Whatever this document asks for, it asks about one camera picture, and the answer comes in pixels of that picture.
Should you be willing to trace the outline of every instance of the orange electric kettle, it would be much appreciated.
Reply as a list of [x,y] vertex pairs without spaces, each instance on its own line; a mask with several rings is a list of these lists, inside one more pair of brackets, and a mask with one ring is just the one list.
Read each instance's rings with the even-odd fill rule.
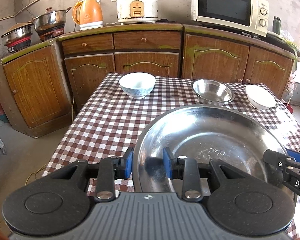
[[88,30],[103,26],[102,11],[99,0],[82,0],[77,2],[72,11],[72,19],[80,30]]

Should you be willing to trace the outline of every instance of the table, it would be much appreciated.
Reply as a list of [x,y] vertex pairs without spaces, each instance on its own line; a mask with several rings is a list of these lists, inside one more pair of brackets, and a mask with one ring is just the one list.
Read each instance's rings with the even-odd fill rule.
[[[99,163],[101,158],[122,156],[129,146],[134,147],[138,136],[155,117],[179,106],[199,103],[191,90],[191,80],[156,77],[153,91],[145,98],[135,100],[121,90],[119,79],[122,76],[110,73],[104,78],[65,133],[44,176],[77,159]],[[300,126],[277,97],[274,96],[276,107],[258,110],[246,97],[247,84],[226,85],[234,91],[235,98],[224,107],[252,117],[267,127],[285,147],[300,150]],[[258,85],[269,91],[265,85]],[[93,194],[95,186],[96,180],[91,180],[88,195]],[[134,191],[132,178],[116,180],[115,190],[116,194]],[[288,234],[297,237],[294,222]]]

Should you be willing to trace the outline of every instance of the white ceramic bowl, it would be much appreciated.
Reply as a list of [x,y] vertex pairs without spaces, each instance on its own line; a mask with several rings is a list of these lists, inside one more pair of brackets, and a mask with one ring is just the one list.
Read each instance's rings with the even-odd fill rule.
[[246,86],[246,93],[252,106],[259,110],[266,110],[275,106],[274,97],[264,88],[257,85]]
[[141,99],[153,90],[155,77],[148,73],[135,72],[120,78],[119,84],[128,96]]

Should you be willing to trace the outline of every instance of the stainless steel bowl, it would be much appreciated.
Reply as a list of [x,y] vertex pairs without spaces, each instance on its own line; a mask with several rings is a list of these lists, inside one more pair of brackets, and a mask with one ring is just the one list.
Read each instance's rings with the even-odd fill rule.
[[234,99],[230,88],[214,80],[197,79],[191,83],[191,88],[202,104],[223,106]]
[[46,9],[46,13],[33,19],[34,30],[42,33],[47,29],[57,27],[66,23],[66,13],[71,7],[64,10],[51,11],[52,7]]
[[[238,111],[218,106],[192,105],[156,117],[139,136],[133,153],[132,179],[136,192],[181,192],[182,181],[168,180],[162,149],[175,156],[208,163],[216,158],[281,188],[291,199],[295,194],[282,185],[282,172],[266,164],[263,153],[270,149],[287,155],[279,140],[263,125]],[[201,180],[209,195],[206,179]]]
[[25,26],[20,29],[14,30],[10,33],[7,33],[7,34],[1,36],[1,38],[2,38],[2,42],[3,42],[4,46],[7,46],[16,40],[19,40],[21,38],[31,36],[31,35],[32,35],[32,25]]

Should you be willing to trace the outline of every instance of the microwave dial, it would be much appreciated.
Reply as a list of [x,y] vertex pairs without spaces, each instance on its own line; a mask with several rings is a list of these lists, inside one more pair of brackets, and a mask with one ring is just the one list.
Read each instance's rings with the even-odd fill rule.
[[259,24],[260,24],[262,27],[264,27],[264,26],[266,26],[267,22],[266,22],[265,19],[260,19]]
[[266,8],[261,7],[261,8],[260,8],[260,13],[261,13],[262,15],[266,15],[266,14],[267,14]]

